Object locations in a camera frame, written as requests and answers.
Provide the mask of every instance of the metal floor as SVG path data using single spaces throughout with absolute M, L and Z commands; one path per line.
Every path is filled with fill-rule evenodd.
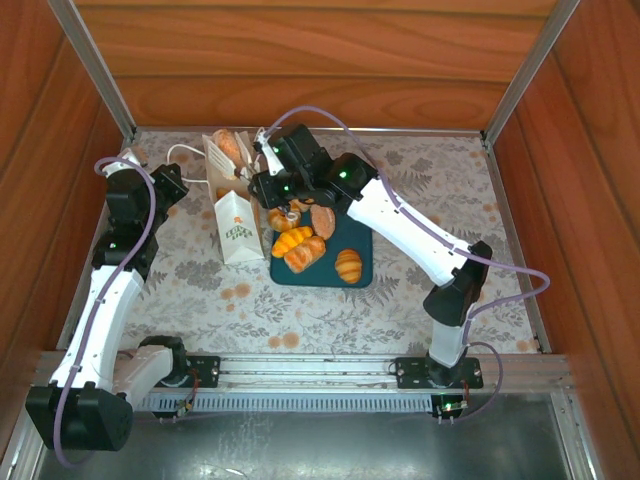
M 160 425 L 139 414 L 120 452 L 95 454 L 70 471 L 47 451 L 36 478 L 570 478 L 548 395 L 501 395 L 485 414 L 454 426 L 418 414 L 386 413 L 191 418 Z

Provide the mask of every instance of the toy bread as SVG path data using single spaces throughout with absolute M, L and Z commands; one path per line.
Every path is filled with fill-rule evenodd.
M 293 250 L 287 252 L 284 255 L 284 262 L 293 273 L 300 273 L 313 265 L 326 251 L 327 248 L 322 238 L 309 237 Z
M 271 249 L 271 255 L 282 258 L 285 253 L 300 245 L 305 238 L 309 238 L 311 235 L 313 235 L 311 227 L 292 228 L 278 237 Z
M 274 208 L 269 210 L 269 213 L 267 214 L 267 222 L 269 222 L 269 226 L 276 232 L 286 232 L 300 225 L 300 213 L 284 213 L 279 208 Z
M 358 283 L 362 277 L 362 260 L 355 250 L 347 248 L 338 254 L 336 271 L 347 283 Z
M 330 208 L 313 205 L 311 207 L 311 223 L 316 235 L 328 240 L 336 230 L 336 215 Z

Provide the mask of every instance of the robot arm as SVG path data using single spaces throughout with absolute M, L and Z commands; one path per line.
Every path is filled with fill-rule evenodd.
M 286 208 L 291 199 L 312 199 L 376 230 L 427 273 L 435 284 L 423 304 L 434 319 L 427 357 L 429 377 L 432 383 L 443 386 L 459 380 L 466 352 L 467 314 L 480 296 L 487 266 L 467 259 L 454 248 L 487 259 L 491 258 L 491 248 L 484 242 L 469 245 L 445 232 L 395 192 L 391 192 L 392 199 L 378 172 L 356 155 L 345 153 L 334 161 L 304 125 L 285 126 L 268 138 L 260 132 L 255 146 L 265 156 L 268 170 L 254 175 L 249 191 L 263 207 Z M 454 248 L 443 246 L 419 223 Z
M 126 158 L 138 164 L 134 158 Z M 186 350 L 172 337 L 158 338 L 160 345 L 144 345 L 114 375 L 118 344 L 124 324 L 142 289 L 157 252 L 155 232 L 168 218 L 167 210 L 187 194 L 177 165 L 162 165 L 151 174 L 155 194 L 153 224 L 142 247 L 115 276 L 95 311 L 98 294 L 118 265 L 133 251 L 151 213 L 150 192 L 138 172 L 122 163 L 104 169 L 110 228 L 93 254 L 91 287 L 84 311 L 65 357 L 49 385 L 32 387 L 26 410 L 48 448 L 54 447 L 56 410 L 64 408 L 58 430 L 61 446 L 77 450 L 119 450 L 133 426 L 133 410 L 154 385 L 167 377 L 186 374 Z M 76 359 L 80 352 L 82 358 Z M 63 385 L 75 371 L 66 402 Z

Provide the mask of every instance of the plush bread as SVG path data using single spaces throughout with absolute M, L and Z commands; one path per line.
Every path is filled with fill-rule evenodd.
M 218 148 L 222 150 L 222 153 L 229 157 L 236 168 L 242 169 L 245 166 L 240 145 L 238 145 L 233 132 L 226 129 L 218 130 L 214 134 L 214 141 Z
M 294 212 L 306 212 L 311 208 L 311 204 L 310 203 L 305 203 L 301 200 L 295 199 L 295 200 L 291 200 L 289 202 L 289 205 L 291 206 L 291 210 L 293 210 Z
M 300 273 L 322 257 L 327 248 L 320 237 L 309 237 L 284 255 L 284 261 L 293 273 Z
M 279 208 L 274 208 L 269 210 L 267 222 L 276 232 L 286 232 L 300 225 L 300 213 L 293 211 L 284 213 Z
M 329 240 L 336 230 L 336 215 L 333 210 L 319 205 L 311 207 L 311 224 L 316 235 Z
M 362 260 L 358 252 L 351 248 L 338 254 L 335 266 L 340 278 L 347 283 L 358 283 L 362 278 Z
M 271 255 L 275 258 L 282 258 L 285 253 L 300 245 L 305 238 L 313 235 L 311 227 L 292 228 L 278 237 L 273 244 Z

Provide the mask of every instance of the metal frame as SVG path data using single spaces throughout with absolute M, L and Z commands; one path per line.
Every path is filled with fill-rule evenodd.
M 585 431 L 584 420 L 574 394 L 551 394 L 553 413 L 564 446 L 567 466 L 572 478 L 604 478 L 593 452 L 590 437 Z
M 258 127 L 229 127 L 229 126 L 206 126 L 199 125 L 194 127 L 137 127 L 136 132 L 190 132 L 190 133 L 211 133 L 213 130 L 226 128 L 232 131 L 244 132 L 250 134 L 256 133 Z M 352 132 L 363 136 L 392 136 L 402 135 L 406 137 L 471 137 L 482 138 L 479 130 L 467 129 L 437 129 L 437 128 L 373 128 L 373 127 L 353 127 L 349 128 Z M 309 127 L 313 133 L 343 133 L 341 127 Z
M 487 153 L 487 168 L 489 169 L 489 176 L 491 177 L 493 190 L 496 194 L 498 209 L 500 210 L 500 216 L 502 217 L 502 224 L 504 225 L 504 229 L 507 234 L 507 242 L 509 243 L 509 250 L 511 251 L 513 263 L 519 267 L 526 267 L 527 265 L 520 245 L 520 239 L 518 238 L 518 232 L 516 230 L 515 223 L 513 222 L 511 208 L 509 207 L 507 193 L 504 190 L 502 176 L 500 175 L 500 169 L 498 168 L 498 162 L 496 160 L 495 153 L 493 152 L 493 147 L 486 141 L 483 143 L 485 152 Z M 520 288 L 523 292 L 530 292 L 533 290 L 533 284 L 531 283 L 531 277 L 529 275 L 518 274 L 518 281 L 520 282 Z M 534 337 L 538 340 L 538 344 L 540 345 L 540 350 L 543 353 L 551 353 L 551 343 L 549 342 L 549 337 L 547 336 L 544 322 L 540 315 L 538 301 L 535 297 L 531 297 L 527 298 L 524 301 L 524 304 L 527 309 L 527 316 L 529 317 L 529 323 L 531 324 Z
M 535 77 L 538 72 L 540 65 L 542 65 L 547 54 L 551 51 L 551 47 L 553 47 L 579 3 L 580 0 L 558 0 L 547 23 L 538 35 L 533 48 L 529 51 L 524 63 L 516 72 L 489 121 L 485 138 L 490 145 L 493 145 L 498 139 L 502 128 L 507 123 L 507 120 L 515 110 L 522 95 L 524 95 L 533 77 Z
M 43 353 L 35 384 L 48 382 L 62 355 L 63 352 Z M 486 354 L 474 356 L 482 362 L 486 384 L 474 393 L 490 393 L 497 381 L 496 359 Z M 194 412 L 429 412 L 430 395 L 445 390 L 399 391 L 389 372 L 393 358 L 395 355 L 391 354 L 221 355 L 219 386 L 199 390 Z M 595 457 L 585 447 L 566 357 L 512 354 L 503 355 L 502 359 L 505 376 L 501 392 L 549 393 L 565 448 L 567 471 L 580 480 L 599 478 Z M 187 390 L 154 389 L 139 411 L 170 411 Z M 42 441 L 23 410 L 0 466 L 0 480 L 33 478 L 42 450 Z
M 73 0 L 49 0 L 51 10 L 73 45 L 89 77 L 125 139 L 133 139 L 136 124 L 111 72 L 100 54 Z

